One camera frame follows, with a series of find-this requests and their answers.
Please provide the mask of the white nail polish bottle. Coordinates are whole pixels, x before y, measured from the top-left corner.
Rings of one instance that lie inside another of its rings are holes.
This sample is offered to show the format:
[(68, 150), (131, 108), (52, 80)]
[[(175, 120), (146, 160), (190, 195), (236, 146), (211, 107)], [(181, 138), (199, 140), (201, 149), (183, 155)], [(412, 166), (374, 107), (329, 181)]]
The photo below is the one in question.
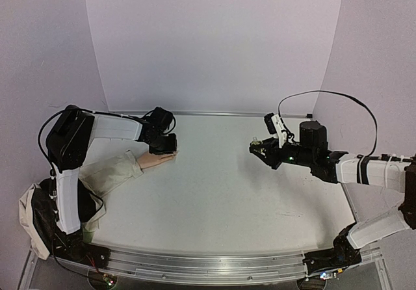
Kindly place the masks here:
[(254, 137), (250, 144), (253, 146), (258, 146), (262, 144), (262, 141), (259, 140), (257, 137)]

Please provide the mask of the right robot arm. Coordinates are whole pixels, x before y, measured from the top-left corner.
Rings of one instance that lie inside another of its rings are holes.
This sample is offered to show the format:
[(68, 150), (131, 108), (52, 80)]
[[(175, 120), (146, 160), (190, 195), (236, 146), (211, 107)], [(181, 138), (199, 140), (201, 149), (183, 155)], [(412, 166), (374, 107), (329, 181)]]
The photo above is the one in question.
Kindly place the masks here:
[(334, 240), (341, 250), (359, 250), (392, 234), (415, 229), (415, 158), (354, 155), (328, 149), (326, 128), (318, 121), (299, 125), (299, 141), (292, 137), (277, 116), (265, 116), (270, 138), (253, 139), (249, 151), (271, 169), (281, 164), (304, 166), (312, 176), (327, 183), (381, 187), (404, 194), (404, 201), (388, 212), (358, 222)]

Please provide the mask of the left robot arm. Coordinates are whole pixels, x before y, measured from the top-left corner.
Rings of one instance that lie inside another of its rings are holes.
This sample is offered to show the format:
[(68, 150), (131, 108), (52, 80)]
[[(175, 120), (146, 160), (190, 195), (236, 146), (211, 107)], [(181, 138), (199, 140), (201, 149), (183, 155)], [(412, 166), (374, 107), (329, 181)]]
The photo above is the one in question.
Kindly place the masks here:
[(81, 229), (78, 213), (80, 169), (97, 138), (142, 142), (154, 155), (172, 155), (177, 150), (174, 114), (156, 107), (143, 117), (90, 111), (76, 105), (49, 118), (55, 124), (39, 147), (51, 167), (54, 182), (49, 195), (55, 202), (55, 222), (66, 235)]

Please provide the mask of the mannequin hand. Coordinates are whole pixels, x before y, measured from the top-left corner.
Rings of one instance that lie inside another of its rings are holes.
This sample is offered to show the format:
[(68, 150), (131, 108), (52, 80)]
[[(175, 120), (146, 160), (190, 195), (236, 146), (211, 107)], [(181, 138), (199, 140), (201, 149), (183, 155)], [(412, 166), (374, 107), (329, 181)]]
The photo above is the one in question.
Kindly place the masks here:
[(136, 159), (138, 166), (141, 170), (148, 168), (153, 168), (159, 166), (165, 162), (171, 161), (176, 158), (177, 153), (164, 154), (164, 155), (155, 155), (149, 152), (143, 153), (140, 157)]

